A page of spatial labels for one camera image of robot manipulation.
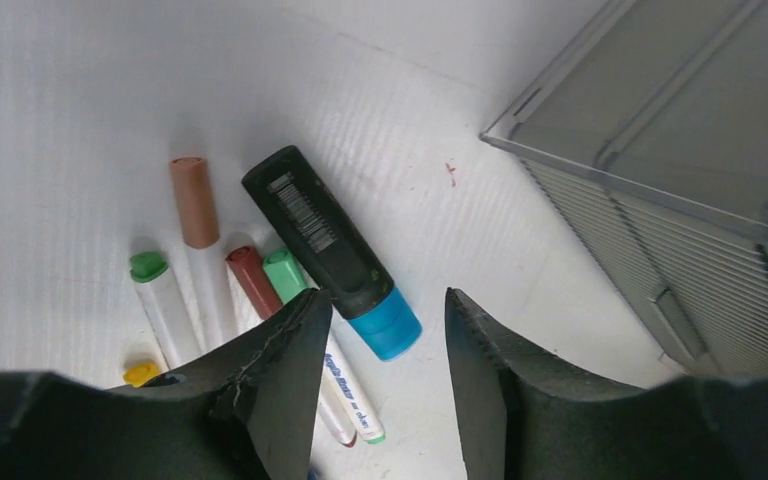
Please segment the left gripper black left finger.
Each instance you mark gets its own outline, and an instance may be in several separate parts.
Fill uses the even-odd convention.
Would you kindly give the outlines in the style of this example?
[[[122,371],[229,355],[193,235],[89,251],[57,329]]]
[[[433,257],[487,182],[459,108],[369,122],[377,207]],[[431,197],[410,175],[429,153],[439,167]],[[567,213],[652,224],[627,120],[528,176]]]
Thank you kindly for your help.
[[[302,479],[328,293],[135,388],[0,372],[0,479]]]

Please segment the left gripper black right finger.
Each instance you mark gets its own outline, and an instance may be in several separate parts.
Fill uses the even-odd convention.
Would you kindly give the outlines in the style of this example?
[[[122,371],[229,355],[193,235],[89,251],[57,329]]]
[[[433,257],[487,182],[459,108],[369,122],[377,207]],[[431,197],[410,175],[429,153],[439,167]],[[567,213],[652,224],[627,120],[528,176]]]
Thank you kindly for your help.
[[[471,479],[768,479],[768,376],[637,388],[563,360],[453,288],[445,332]]]

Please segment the blue black marker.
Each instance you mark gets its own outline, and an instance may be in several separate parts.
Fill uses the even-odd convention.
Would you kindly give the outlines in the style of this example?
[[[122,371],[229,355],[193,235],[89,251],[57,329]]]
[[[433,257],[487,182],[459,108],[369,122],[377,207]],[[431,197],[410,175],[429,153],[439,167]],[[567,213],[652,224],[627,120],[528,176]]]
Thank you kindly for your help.
[[[395,281],[325,181],[289,145],[241,184],[343,319],[381,361],[405,353],[422,326]]]

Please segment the clear grey drawer box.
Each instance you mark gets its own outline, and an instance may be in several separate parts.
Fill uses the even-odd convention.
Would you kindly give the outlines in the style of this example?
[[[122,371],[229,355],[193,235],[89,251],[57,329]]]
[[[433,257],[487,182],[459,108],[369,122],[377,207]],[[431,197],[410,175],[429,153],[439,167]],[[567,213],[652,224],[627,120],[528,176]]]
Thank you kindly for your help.
[[[768,374],[768,1],[609,1],[482,139],[672,360]]]

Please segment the green cap marker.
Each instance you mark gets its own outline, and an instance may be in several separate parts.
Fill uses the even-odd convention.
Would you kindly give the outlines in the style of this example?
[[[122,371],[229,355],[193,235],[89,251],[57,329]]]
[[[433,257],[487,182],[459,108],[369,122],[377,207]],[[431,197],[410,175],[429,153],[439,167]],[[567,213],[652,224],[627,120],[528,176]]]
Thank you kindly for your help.
[[[269,254],[262,267],[284,304],[309,287],[296,258],[287,248]],[[325,383],[359,437],[368,444],[382,443],[386,439],[385,427],[332,333],[327,338],[323,373]]]

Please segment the brown marker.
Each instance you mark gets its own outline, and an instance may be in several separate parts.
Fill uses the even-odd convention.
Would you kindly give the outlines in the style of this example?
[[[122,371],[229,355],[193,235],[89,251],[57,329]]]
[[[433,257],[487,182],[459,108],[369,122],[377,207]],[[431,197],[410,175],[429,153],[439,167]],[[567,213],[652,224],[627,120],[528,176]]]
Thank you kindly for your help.
[[[262,262],[258,250],[251,245],[232,250],[226,257],[228,267],[254,310],[262,320],[267,320],[282,308],[283,302],[264,272]],[[318,417],[339,444],[351,448],[357,441],[356,429],[326,387],[327,384],[322,380],[318,395]]]

